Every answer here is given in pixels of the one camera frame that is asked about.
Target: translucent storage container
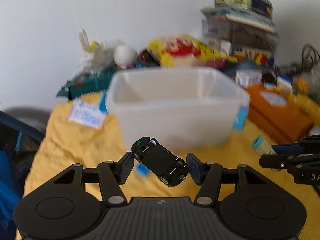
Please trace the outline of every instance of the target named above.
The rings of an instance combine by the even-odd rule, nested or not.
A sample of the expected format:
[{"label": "translucent storage container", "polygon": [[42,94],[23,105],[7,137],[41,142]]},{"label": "translucent storage container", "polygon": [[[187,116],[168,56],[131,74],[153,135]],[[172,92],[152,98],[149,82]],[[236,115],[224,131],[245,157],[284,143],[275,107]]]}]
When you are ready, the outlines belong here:
[{"label": "translucent storage container", "polygon": [[113,76],[107,108],[127,150],[148,136],[175,151],[225,142],[249,101],[245,90],[212,68],[129,70]]}]

